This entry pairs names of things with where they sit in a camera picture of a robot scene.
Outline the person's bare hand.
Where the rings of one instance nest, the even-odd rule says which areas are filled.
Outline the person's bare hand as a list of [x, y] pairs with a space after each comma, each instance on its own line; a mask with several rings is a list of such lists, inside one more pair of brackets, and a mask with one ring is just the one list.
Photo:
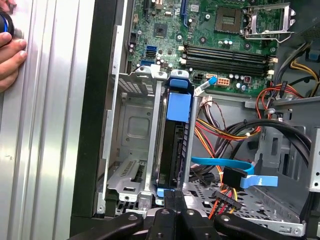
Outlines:
[[27, 41], [13, 38], [8, 32], [0, 33], [0, 92], [5, 92], [16, 81], [20, 66], [27, 59]]

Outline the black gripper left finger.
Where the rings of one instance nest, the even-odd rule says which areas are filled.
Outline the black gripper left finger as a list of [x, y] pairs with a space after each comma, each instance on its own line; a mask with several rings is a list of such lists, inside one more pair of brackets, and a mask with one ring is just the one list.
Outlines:
[[176, 213], [174, 192], [164, 191], [164, 208], [153, 216], [127, 212], [110, 220], [103, 220], [71, 237], [72, 240], [173, 240], [175, 238]]

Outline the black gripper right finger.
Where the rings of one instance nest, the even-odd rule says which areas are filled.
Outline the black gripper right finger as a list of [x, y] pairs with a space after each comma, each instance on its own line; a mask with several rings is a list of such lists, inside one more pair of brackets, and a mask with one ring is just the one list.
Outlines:
[[259, 224], [230, 213], [218, 215], [213, 221], [197, 210], [187, 208], [182, 191], [174, 192], [177, 210], [176, 233], [182, 240], [291, 240], [292, 237], [275, 232]]

